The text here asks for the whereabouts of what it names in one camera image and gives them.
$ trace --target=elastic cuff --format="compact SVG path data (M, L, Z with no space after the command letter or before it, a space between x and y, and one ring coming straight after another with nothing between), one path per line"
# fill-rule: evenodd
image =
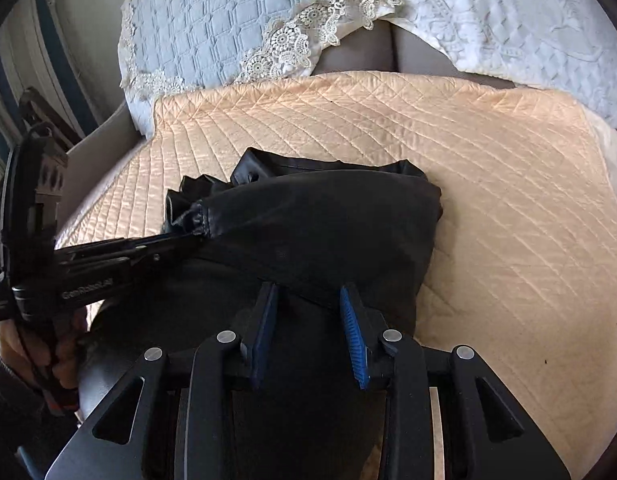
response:
M21 380L0 357L0 396L14 410L34 415L44 407L44 398Z

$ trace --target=blue quilted cover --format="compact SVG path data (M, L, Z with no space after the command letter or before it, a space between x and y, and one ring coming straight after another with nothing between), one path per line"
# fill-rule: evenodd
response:
M130 0L136 65L140 72L163 69L187 85L229 84L243 54L261 46L269 20L312 1Z

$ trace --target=dark sleeve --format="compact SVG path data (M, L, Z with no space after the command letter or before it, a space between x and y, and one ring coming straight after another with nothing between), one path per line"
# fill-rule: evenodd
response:
M19 447L32 458L34 468L43 474L75 427L74 418L51 416L43 397L26 385L0 357L0 480L30 479L15 459Z

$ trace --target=wall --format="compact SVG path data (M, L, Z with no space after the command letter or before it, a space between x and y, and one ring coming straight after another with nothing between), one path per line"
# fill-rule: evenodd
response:
M55 0L64 39L80 79L105 117L124 100L117 43L124 0Z

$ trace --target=white lace trim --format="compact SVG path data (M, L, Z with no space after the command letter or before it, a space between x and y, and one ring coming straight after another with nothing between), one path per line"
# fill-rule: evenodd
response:
M234 83L280 79L300 67L310 68L310 42L321 48L339 45L337 24L346 14L357 15L364 28L371 30L381 3L397 7L402 0L318 0L286 22L271 20L262 35L262 46L244 54Z
M130 0L125 0L122 6L122 34L118 52L125 73L122 73L120 87L126 92L127 98L142 101L155 101L164 95L180 94L195 90L197 86L187 85L181 77L169 77L161 68L154 72L142 72L137 65L137 46L135 44L136 27L133 24L135 7Z
M290 20L271 20L262 35L262 46L244 54L240 62L241 72L234 83L279 79L300 67L311 68L310 43L317 43L321 48L339 45L337 24L343 16L361 19L364 28L372 29L379 4L397 7L402 0L318 0ZM154 102L164 95L198 88L186 84L181 77L167 76L161 68L154 72L138 70L136 27L132 22L134 12L131 0L125 0L118 52L122 67L120 87L126 92L127 99Z

